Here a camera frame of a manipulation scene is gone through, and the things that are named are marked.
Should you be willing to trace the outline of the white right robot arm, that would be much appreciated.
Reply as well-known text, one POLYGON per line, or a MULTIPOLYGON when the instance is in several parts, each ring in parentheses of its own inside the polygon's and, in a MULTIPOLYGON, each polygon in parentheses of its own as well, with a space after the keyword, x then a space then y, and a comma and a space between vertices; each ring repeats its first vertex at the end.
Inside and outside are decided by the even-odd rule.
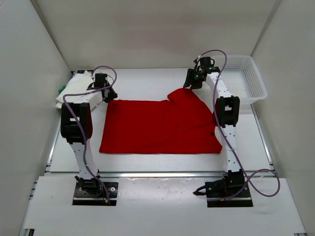
POLYGON ((236 124, 239 119, 240 99, 232 95, 223 79, 221 69, 215 66, 211 57, 199 57, 193 69, 189 69, 184 88, 202 88, 205 82, 213 92, 213 116, 218 128, 223 147, 225 160, 223 161, 223 177, 220 180, 205 184, 208 198, 224 198, 235 195, 244 185, 244 171, 237 158, 236 152, 236 124))

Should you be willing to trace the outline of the white t-shirt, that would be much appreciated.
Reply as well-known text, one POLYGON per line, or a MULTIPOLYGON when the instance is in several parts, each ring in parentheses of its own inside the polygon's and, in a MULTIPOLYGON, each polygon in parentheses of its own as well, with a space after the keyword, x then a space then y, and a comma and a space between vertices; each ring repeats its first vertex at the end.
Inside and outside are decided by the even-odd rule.
MULTIPOLYGON (((61 109, 63 104, 63 96, 65 94, 78 94, 78 93, 84 93, 87 91, 88 86, 93 82, 91 73, 87 70, 84 71, 84 73, 76 73, 70 81, 67 83, 66 87, 63 89, 63 91, 59 94, 59 96, 56 98, 57 104, 56 108, 61 109)), ((93 109, 97 104, 102 102, 102 96, 100 91, 93 94, 88 94, 87 97, 84 96, 68 96, 66 98, 66 101, 68 103, 72 102, 88 102, 91 105, 91 109, 93 109)))

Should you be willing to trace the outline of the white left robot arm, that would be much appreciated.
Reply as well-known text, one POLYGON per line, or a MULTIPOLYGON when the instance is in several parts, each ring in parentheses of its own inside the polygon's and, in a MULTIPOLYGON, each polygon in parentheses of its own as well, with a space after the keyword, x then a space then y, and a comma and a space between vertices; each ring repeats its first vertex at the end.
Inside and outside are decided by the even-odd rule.
POLYGON ((63 95, 61 107, 61 136, 71 146, 79 169, 75 177, 79 187, 91 197, 102 195, 109 200, 108 188, 101 181, 94 162, 90 138, 93 134, 92 109, 118 97, 113 90, 116 78, 110 83, 108 75, 97 73, 84 92, 63 95))

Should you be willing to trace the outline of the red t-shirt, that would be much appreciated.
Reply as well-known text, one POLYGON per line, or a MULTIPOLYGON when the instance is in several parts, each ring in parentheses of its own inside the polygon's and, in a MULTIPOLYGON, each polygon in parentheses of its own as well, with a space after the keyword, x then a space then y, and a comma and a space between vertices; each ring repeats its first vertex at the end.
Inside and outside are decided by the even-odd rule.
POLYGON ((195 93, 179 88, 162 101, 113 100, 107 106, 99 152, 219 154, 213 115, 195 93))

